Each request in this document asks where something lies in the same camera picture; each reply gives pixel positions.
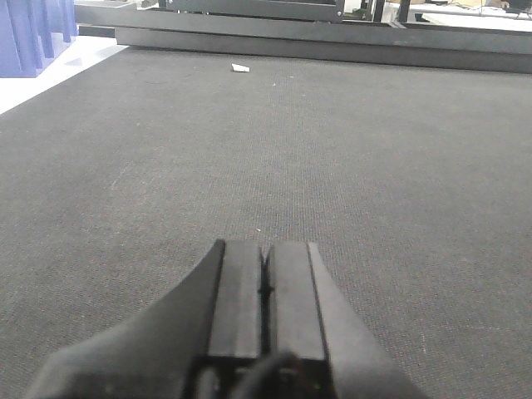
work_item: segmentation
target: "desk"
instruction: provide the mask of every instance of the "desk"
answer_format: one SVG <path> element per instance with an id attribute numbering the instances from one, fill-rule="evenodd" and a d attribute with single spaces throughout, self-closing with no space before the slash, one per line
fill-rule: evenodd
<path id="1" fill-rule="evenodd" d="M 394 21 L 397 18 L 398 11 L 399 11 L 398 3 L 386 2 L 384 4 L 384 10 L 382 13 L 382 21 L 383 22 Z M 438 6 L 436 4 L 413 4 L 411 5 L 409 12 L 408 12 L 408 22 L 415 22 L 416 14 L 426 14 L 426 13 L 460 15 L 460 16 L 469 16 L 469 17 L 492 17 L 491 19 L 493 20 L 502 19 L 502 20 L 510 21 L 510 22 L 502 22 L 500 24 L 501 26 L 504 26 L 504 27 L 510 27 L 512 25 L 511 22 L 515 20 L 530 22 L 532 24 L 532 21 L 530 21 L 529 15 L 526 14 L 525 12 L 522 12 L 521 14 L 510 14 L 510 13 L 505 12 L 504 10 L 501 10 L 500 8 L 494 8 L 494 7 L 462 8 L 462 7 L 458 7 L 455 5 Z M 515 26 L 521 27 L 522 25 L 523 24 L 516 24 Z"/>
<path id="2" fill-rule="evenodd" d="M 472 17 L 469 15 L 435 14 L 431 12 L 425 12 L 422 15 L 424 19 L 431 23 L 447 27 L 476 27 L 479 29 L 532 32 L 532 21 L 522 19 Z"/>

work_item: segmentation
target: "white paper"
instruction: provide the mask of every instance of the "white paper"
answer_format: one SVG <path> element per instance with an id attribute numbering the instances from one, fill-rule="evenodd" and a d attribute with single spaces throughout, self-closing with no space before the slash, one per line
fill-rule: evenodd
<path id="1" fill-rule="evenodd" d="M 234 72 L 249 72 L 249 67 L 239 64 L 231 64 Z"/>

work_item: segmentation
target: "metal frame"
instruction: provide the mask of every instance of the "metal frame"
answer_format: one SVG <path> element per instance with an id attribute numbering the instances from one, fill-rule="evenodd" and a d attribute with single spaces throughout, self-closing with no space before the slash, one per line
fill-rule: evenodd
<path id="1" fill-rule="evenodd" d="M 117 27 L 120 44 L 198 52 L 532 73 L 532 37 L 481 29 L 412 29 L 176 12 L 86 8 L 78 22 Z"/>
<path id="2" fill-rule="evenodd" d="M 340 22 L 344 0 L 168 0 L 172 11 L 210 12 L 248 17 Z"/>

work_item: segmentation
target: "black metal beam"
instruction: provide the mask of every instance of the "black metal beam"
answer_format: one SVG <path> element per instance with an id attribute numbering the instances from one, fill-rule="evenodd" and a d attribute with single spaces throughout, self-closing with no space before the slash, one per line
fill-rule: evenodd
<path id="1" fill-rule="evenodd" d="M 384 4 L 386 0 L 377 0 L 375 4 L 375 12 L 373 14 L 373 21 L 380 22 L 382 21 L 382 13 L 384 12 Z"/>
<path id="2" fill-rule="evenodd" d="M 393 45 L 373 46 L 357 43 L 306 42 L 133 28 L 116 29 L 116 39 L 120 44 L 192 52 L 532 73 L 532 56 L 523 54 L 467 52 Z"/>
<path id="3" fill-rule="evenodd" d="M 401 4 L 399 4 L 399 13 L 397 14 L 397 21 L 407 22 L 409 11 L 410 11 L 410 0 L 401 0 Z"/>

